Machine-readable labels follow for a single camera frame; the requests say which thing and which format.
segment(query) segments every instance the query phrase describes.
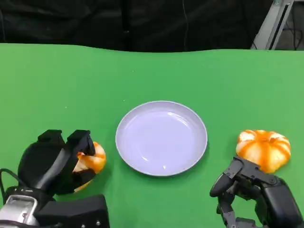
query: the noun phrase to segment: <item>metal stand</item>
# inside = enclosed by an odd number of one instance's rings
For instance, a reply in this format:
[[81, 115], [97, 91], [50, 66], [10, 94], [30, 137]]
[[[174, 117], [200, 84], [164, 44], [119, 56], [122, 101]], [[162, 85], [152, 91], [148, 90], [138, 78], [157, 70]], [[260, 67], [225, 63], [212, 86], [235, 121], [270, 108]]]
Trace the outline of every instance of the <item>metal stand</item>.
[[274, 0], [251, 49], [272, 50], [281, 36], [295, 0]]

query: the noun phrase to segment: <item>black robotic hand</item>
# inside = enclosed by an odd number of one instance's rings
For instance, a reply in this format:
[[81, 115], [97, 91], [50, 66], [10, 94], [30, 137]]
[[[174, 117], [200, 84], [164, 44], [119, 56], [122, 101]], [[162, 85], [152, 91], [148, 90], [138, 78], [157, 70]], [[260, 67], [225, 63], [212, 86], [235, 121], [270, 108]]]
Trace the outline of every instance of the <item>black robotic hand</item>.
[[217, 213], [227, 228], [257, 228], [254, 220], [235, 217], [231, 204], [236, 195], [256, 201], [255, 211], [264, 228], [304, 228], [301, 212], [285, 181], [238, 156], [217, 179], [210, 196], [218, 198]]

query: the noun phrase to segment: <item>green table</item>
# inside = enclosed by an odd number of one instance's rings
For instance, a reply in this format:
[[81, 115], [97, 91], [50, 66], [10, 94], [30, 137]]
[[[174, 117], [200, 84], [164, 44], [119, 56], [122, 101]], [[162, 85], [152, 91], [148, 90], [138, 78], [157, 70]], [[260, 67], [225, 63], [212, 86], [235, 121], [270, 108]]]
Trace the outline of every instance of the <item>green table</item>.
[[[83, 191], [103, 193], [112, 228], [223, 228], [209, 190], [235, 155], [244, 129], [290, 138], [284, 178], [304, 211], [302, 52], [213, 50], [149, 54], [89, 47], [0, 45], [0, 167], [17, 171], [25, 148], [46, 129], [89, 129], [107, 153], [106, 169]], [[174, 177], [155, 178], [128, 167], [115, 130], [133, 107], [153, 100], [182, 103], [200, 115], [209, 146], [199, 163]], [[15, 184], [4, 176], [6, 187]], [[237, 199], [238, 216], [257, 219], [254, 202]]]

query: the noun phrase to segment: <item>white plate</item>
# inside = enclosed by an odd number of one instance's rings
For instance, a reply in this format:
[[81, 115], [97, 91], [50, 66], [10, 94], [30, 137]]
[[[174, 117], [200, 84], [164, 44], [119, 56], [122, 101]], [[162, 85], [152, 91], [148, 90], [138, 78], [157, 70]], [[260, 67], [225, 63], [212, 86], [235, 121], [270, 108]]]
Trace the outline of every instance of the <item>white plate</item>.
[[131, 110], [119, 123], [116, 147], [135, 170], [152, 176], [171, 176], [195, 165], [205, 152], [207, 131], [188, 107], [154, 101]]

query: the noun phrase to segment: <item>orange pumpkin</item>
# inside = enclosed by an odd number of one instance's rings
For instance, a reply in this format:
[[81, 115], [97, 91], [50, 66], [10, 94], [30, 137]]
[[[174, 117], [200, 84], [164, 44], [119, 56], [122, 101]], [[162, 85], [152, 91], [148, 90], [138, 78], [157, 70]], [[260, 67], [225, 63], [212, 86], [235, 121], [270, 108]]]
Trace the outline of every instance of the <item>orange pumpkin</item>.
[[245, 130], [238, 137], [237, 154], [272, 173], [289, 161], [291, 147], [289, 140], [276, 132]]
[[[73, 170], [73, 172], [80, 172], [82, 170], [92, 169], [96, 174], [98, 174], [106, 164], [105, 151], [101, 145], [97, 142], [93, 142], [95, 147], [95, 156], [88, 156], [82, 152], [78, 153], [78, 162]], [[85, 183], [84, 185], [76, 188], [74, 192], [77, 192], [85, 188], [91, 181]]]

